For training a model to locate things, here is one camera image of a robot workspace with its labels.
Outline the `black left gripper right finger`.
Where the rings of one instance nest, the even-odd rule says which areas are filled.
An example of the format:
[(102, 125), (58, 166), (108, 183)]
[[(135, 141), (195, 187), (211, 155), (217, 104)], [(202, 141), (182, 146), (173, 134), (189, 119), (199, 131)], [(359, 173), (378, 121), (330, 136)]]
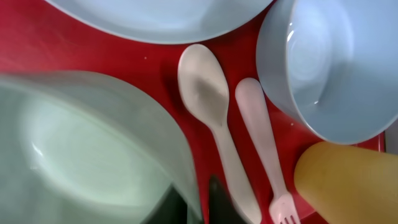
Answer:
[(209, 224), (245, 224), (233, 207), (232, 201), (225, 188), (212, 175), (209, 179)]

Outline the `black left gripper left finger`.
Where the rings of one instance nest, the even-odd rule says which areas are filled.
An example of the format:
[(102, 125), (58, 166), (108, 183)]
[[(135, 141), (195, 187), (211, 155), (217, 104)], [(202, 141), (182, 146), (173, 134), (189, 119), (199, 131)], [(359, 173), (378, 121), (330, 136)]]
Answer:
[(173, 185), (142, 224), (187, 224), (187, 203)]

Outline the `green bowl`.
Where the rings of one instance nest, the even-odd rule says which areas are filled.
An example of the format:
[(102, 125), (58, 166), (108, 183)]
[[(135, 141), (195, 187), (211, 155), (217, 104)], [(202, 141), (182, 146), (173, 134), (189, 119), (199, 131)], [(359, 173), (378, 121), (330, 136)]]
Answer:
[(176, 120), (102, 73), (1, 74), (1, 222), (142, 223), (173, 185), (201, 223)]

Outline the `yellow plastic cup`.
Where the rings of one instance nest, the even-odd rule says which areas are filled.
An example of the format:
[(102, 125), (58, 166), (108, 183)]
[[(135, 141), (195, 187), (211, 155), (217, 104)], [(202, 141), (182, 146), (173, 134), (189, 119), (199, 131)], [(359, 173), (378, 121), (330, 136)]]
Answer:
[(397, 156), (329, 142), (295, 166), (299, 195), (328, 223), (397, 223)]

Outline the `white plastic fork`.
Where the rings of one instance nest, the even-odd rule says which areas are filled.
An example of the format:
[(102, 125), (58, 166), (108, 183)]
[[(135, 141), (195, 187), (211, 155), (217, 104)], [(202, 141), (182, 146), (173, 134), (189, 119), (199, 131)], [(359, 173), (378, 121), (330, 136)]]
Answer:
[(254, 78), (241, 80), (236, 87), (235, 98), (273, 191), (273, 199), (269, 205), (272, 221), (300, 223), (293, 196), (287, 190), (282, 174), (261, 84)]

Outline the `white plastic spoon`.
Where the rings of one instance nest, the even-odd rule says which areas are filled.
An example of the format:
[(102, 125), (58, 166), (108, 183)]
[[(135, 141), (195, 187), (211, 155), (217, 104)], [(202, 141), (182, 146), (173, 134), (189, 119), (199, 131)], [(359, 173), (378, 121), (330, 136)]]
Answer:
[(261, 210), (228, 127), (228, 83), (209, 48), (193, 44), (183, 51), (178, 88), (186, 109), (212, 132), (235, 209), (245, 222), (260, 223)]

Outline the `light blue bowl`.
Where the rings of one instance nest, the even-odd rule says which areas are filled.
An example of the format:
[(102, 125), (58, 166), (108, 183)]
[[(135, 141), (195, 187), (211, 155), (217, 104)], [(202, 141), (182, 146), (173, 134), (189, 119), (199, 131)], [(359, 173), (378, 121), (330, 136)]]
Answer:
[(277, 0), (256, 67), (268, 99), (313, 134), (371, 139), (397, 119), (397, 0)]

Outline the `light blue plate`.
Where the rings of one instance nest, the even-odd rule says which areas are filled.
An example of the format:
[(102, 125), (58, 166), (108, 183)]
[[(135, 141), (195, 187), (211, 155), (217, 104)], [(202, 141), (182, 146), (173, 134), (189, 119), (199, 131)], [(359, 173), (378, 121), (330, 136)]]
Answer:
[(46, 0), (72, 18), (129, 40), (190, 44), (227, 34), (271, 0)]

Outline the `red serving tray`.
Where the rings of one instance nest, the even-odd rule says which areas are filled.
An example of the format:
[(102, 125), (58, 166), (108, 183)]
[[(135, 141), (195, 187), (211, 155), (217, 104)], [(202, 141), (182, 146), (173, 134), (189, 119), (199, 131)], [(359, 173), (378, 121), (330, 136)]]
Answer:
[[(228, 126), (262, 211), (262, 223), (272, 223), (272, 190), (239, 112), (234, 91), (246, 77), (257, 79), (255, 51), (260, 26), (270, 4), (240, 28), (201, 42), (222, 66), (232, 98)], [(1, 1), (1, 71), (88, 70), (122, 79), (158, 101), (181, 127), (192, 150), (205, 223), (209, 223), (208, 183), (216, 175), (226, 181), (211, 131), (184, 107), (177, 82), (184, 45), (155, 45), (110, 35), (83, 24), (45, 1)], [(301, 223), (327, 223), (299, 197), (294, 187), (295, 164), (321, 139), (278, 110), (268, 99), (280, 164)]]

